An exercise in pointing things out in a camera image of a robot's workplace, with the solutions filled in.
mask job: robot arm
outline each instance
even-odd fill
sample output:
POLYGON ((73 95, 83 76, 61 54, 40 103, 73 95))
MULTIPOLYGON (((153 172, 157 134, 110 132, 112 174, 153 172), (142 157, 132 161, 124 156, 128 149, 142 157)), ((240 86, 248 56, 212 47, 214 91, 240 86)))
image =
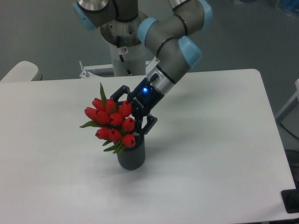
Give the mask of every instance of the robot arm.
POLYGON ((117 20, 132 21, 138 16, 138 0, 78 0, 73 9, 86 29, 96 29, 117 20))
POLYGON ((132 115, 137 121, 135 131, 147 134, 157 121, 151 109, 201 58, 200 49, 186 36, 207 26, 213 19, 205 0, 170 0, 175 13, 159 22, 145 19, 138 28, 140 41, 160 60, 158 65, 130 92, 122 86, 111 96, 115 101, 127 94, 132 103, 132 115), (142 128, 143 117, 147 124, 142 128))

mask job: tulip bouquet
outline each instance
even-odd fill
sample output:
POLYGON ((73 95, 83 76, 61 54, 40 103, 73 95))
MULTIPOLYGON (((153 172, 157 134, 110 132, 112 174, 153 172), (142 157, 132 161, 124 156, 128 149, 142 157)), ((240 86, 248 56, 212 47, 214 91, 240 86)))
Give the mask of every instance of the tulip bouquet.
POLYGON ((135 128, 135 120, 130 117, 132 104, 124 101, 120 106, 107 99, 100 84, 101 99, 95 98, 92 105, 95 108, 87 107, 86 116, 91 119, 81 127, 100 127, 95 136, 98 139, 106 140, 103 146, 113 143, 112 146, 104 149, 104 152, 113 151, 120 153, 127 147, 135 145, 135 136, 132 134, 135 128))

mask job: white table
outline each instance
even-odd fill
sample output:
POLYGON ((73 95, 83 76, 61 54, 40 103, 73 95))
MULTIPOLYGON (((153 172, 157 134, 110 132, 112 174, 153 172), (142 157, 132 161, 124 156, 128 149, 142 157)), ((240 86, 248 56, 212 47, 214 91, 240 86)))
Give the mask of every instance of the white table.
POLYGON ((142 77, 0 84, 0 223, 235 224, 297 218, 295 188, 256 70, 190 73, 152 110, 146 160, 102 152, 86 106, 142 77))

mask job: gray vase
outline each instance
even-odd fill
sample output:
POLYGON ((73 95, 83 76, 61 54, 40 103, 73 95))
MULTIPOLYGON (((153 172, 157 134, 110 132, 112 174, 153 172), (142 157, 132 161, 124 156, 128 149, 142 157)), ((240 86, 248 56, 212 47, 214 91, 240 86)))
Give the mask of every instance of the gray vase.
POLYGON ((139 168, 145 160, 144 135, 136 136, 135 139, 135 146, 125 148, 122 152, 117 153, 118 162, 128 170, 139 168))

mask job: green leaf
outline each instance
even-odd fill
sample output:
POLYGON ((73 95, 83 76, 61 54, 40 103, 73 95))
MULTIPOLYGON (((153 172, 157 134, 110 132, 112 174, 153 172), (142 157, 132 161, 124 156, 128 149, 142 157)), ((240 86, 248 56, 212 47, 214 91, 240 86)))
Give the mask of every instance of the green leaf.
POLYGON ((108 144, 111 143, 111 142, 112 142, 112 141, 107 140, 107 141, 104 142, 103 146, 106 146, 106 145, 108 145, 108 144))
POLYGON ((121 145, 121 147, 115 150, 113 153, 121 153, 125 148, 126 147, 124 145, 121 145))
POLYGON ((116 145, 112 145, 109 148, 105 148, 104 152, 109 152, 109 151, 113 151, 115 149, 117 149, 117 147, 121 144, 121 141, 119 143, 117 143, 116 145))
POLYGON ((86 122, 85 124, 83 124, 80 127, 81 128, 84 128, 84 127, 103 127, 103 125, 100 125, 96 120, 90 120, 90 121, 86 122))
POLYGON ((103 104, 104 107, 106 107, 107 97, 105 95, 102 83, 100 83, 100 95, 101 95, 102 104, 103 104))
POLYGON ((120 145, 114 150, 114 154, 120 152, 121 148, 123 147, 123 144, 120 141, 120 145))

